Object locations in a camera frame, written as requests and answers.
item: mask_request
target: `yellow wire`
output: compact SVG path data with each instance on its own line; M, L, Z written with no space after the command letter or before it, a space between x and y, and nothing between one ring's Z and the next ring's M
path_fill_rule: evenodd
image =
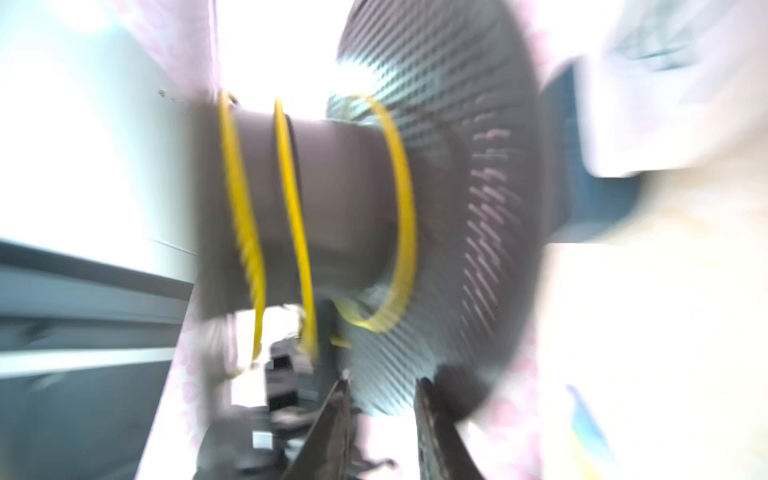
M230 110L230 103L236 102L235 97L228 91L219 92L221 149L232 221L237 237L237 246L240 248L240 262L245 270L253 309L256 311L256 324L253 328L253 360L256 360L261 352L262 321L266 302L266 273L259 242L259 230L250 204L250 192L243 168L240 140L237 137L237 127Z
M402 144L397 126L389 112L375 98L354 95L368 102L373 113L379 118L379 125L384 133L397 194L398 235L397 260L392 274L392 285L384 303L368 319L360 316L359 309L349 300L334 300L341 316L349 323L377 333L384 333L393 328L402 318L408 306L416 272L416 208L413 200L411 170L408 165L406 149Z
M310 271L310 253L306 247L304 220L301 213L299 187L296 183L296 171L288 132L288 120L283 112L283 102L275 100L275 130L277 134L277 153L280 160L280 172L283 175L283 196L285 197L288 223L293 235L293 249L299 268L301 298L304 304L304 326L301 343L312 361L317 359L317 326L315 319L315 300L312 292L312 274Z

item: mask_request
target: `beige surface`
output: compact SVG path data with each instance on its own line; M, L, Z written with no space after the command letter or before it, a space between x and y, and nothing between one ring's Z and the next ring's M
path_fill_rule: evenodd
M564 385L616 478L768 478L768 135L657 172L593 244L550 245L539 296L544 477L580 478Z

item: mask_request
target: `perforated disc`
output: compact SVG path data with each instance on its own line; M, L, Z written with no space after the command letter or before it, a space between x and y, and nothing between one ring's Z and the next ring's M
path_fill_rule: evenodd
M362 0L338 62L376 76L409 152L419 216L403 320L385 334L345 327L355 401L396 415L426 376L463 417L511 360L538 271L541 136L521 33L501 0ZM339 98L328 114L371 121Z

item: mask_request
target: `gray disc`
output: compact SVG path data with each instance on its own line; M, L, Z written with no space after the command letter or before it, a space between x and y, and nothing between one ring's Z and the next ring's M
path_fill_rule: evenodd
M337 61L375 75L409 153L419 216L407 312L384 334L345 324L343 368L368 413L411 408L416 379L428 377L462 418L515 353L541 254L545 169L520 29L501 0L362 0ZM342 98L328 116L375 123Z

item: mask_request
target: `white stripe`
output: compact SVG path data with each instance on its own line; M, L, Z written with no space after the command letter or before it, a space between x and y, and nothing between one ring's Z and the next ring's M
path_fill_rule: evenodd
M0 379L44 375L105 366L166 362L173 348L157 349L68 349L0 352Z

